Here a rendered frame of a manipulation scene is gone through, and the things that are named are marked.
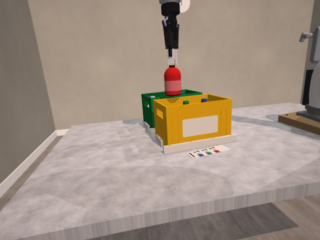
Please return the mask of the yellow crate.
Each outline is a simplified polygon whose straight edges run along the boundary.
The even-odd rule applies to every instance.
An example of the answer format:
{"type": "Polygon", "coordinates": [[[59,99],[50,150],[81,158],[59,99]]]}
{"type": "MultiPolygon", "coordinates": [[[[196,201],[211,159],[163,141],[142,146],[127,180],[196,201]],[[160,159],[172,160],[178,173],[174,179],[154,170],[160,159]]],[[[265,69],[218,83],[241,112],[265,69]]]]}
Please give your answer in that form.
{"type": "Polygon", "coordinates": [[[153,100],[155,135],[163,146],[227,136],[230,115],[219,96],[201,94],[153,100]],[[207,102],[201,102],[207,99],[207,102]],[[189,104],[183,104],[189,101],[189,104]]]}

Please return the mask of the green plastic crate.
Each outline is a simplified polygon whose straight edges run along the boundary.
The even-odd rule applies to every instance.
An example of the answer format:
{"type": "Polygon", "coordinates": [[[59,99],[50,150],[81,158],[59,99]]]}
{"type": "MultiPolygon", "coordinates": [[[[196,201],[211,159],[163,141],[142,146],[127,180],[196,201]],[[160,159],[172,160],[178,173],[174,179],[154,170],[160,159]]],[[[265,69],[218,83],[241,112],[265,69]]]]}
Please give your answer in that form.
{"type": "Polygon", "coordinates": [[[188,90],[188,89],[182,89],[181,93],[185,93],[185,94],[180,94],[177,96],[167,96],[167,95],[165,95],[165,91],[141,94],[142,111],[143,111],[143,124],[144,124],[144,122],[146,122],[149,124],[150,129],[155,128],[153,100],[196,96],[196,94],[192,90],[188,90]],[[151,96],[155,96],[155,97],[151,98],[151,96]],[[148,107],[148,104],[149,104],[149,107],[148,107]]]}

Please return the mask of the white paper pick list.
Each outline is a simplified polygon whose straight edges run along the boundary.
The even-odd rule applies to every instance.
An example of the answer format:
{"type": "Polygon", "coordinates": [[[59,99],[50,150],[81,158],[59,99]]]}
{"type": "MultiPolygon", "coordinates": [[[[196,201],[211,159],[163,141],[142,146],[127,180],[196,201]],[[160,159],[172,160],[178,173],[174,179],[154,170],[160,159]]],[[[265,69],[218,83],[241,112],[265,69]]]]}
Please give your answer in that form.
{"type": "Polygon", "coordinates": [[[187,152],[186,154],[188,154],[191,158],[196,159],[196,158],[200,158],[200,157],[204,157],[204,156],[208,156],[208,155],[212,155],[212,154],[216,154],[224,151],[229,151],[229,150],[231,149],[223,145],[218,145],[218,146],[204,148],[196,151],[187,152]]]}

